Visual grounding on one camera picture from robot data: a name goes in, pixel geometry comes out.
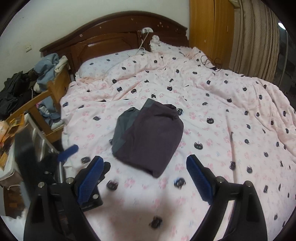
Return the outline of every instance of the pink floral bedding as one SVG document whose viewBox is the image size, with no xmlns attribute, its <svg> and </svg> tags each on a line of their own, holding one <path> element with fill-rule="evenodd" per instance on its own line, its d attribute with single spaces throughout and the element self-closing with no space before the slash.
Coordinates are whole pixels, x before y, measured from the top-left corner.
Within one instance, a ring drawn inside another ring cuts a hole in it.
<svg viewBox="0 0 296 241">
<path fill-rule="evenodd" d="M 64 165 L 67 176 L 86 167 L 80 161 L 85 156 L 100 155 L 111 163 L 98 185 L 104 204 L 85 213 L 101 240 L 190 240 L 209 208 L 186 170 L 190 154 L 229 182 L 253 182 L 269 240 L 289 219 L 296 205 L 295 110 L 275 85 L 213 71 L 200 63 L 201 55 L 194 48 L 188 57 L 161 52 L 133 56 L 102 79 L 72 82 L 62 98 L 63 146 L 79 146 Z M 116 160 L 109 143 L 118 116 L 131 106 L 140 109 L 152 96 L 181 108 L 184 123 L 180 145 L 158 179 Z M 179 177 L 186 181 L 182 189 L 174 186 Z M 116 191 L 106 188 L 109 180 L 119 182 Z M 216 239 L 223 236 L 230 212 L 231 206 Z M 149 226 L 154 216 L 163 219 L 156 230 Z"/>
</svg>

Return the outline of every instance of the wooden headboard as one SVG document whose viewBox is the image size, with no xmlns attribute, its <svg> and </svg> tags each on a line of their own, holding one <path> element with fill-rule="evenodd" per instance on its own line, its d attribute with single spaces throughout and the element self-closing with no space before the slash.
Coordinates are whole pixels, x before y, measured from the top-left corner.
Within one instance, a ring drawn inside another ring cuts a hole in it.
<svg viewBox="0 0 296 241">
<path fill-rule="evenodd" d="M 57 53 L 66 55 L 70 73 L 78 71 L 80 65 L 94 57 L 119 51 L 139 48 L 142 43 L 141 30 L 150 27 L 143 47 L 150 51 L 152 36 L 174 46 L 188 46 L 187 28 L 179 23 L 150 12 L 128 11 L 110 14 L 83 25 L 67 36 L 43 47 L 43 56 Z"/>
</svg>

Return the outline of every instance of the silver bolt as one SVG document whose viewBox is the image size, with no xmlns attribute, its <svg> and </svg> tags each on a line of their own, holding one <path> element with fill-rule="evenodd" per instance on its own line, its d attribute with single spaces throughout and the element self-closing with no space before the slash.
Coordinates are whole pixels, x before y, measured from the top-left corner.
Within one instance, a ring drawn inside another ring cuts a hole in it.
<svg viewBox="0 0 296 241">
<path fill-rule="evenodd" d="M 98 194 L 94 194 L 93 195 L 93 199 L 98 199 L 99 195 Z"/>
<path fill-rule="evenodd" d="M 253 186 L 253 183 L 251 183 L 250 181 L 245 181 L 245 183 L 246 183 L 246 185 L 247 185 L 248 187 Z"/>
<path fill-rule="evenodd" d="M 217 181 L 218 181 L 219 183 L 224 182 L 224 178 L 223 178 L 223 177 L 220 177 L 220 176 L 219 176 L 219 177 L 217 177 L 216 179 L 217 179 Z"/>
<path fill-rule="evenodd" d="M 38 187 L 40 187 L 40 188 L 44 187 L 44 185 L 45 185 L 44 182 L 39 182 L 39 183 L 38 183 Z"/>
<path fill-rule="evenodd" d="M 71 184 L 72 182 L 74 182 L 74 178 L 69 177 L 66 179 L 66 183 Z"/>
</svg>

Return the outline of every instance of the wardrobe door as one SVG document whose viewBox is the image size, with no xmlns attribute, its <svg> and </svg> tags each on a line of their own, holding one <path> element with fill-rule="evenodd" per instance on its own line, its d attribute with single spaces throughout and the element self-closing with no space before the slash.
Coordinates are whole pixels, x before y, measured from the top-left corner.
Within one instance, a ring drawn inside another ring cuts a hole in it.
<svg viewBox="0 0 296 241">
<path fill-rule="evenodd" d="M 190 0 L 189 46 L 211 56 L 214 35 L 214 0 Z"/>
<path fill-rule="evenodd" d="M 210 59 L 228 69 L 234 32 L 234 7 L 228 0 L 215 0 L 213 44 Z"/>
</svg>

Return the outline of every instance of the beige curtain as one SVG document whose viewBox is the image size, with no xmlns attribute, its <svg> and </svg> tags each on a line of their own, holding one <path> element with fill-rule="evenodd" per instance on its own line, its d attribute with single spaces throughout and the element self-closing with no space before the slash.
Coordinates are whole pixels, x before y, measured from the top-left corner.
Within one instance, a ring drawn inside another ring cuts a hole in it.
<svg viewBox="0 0 296 241">
<path fill-rule="evenodd" d="M 229 69 L 272 82 L 279 54 L 279 20 L 261 0 L 239 3 Z"/>
</svg>

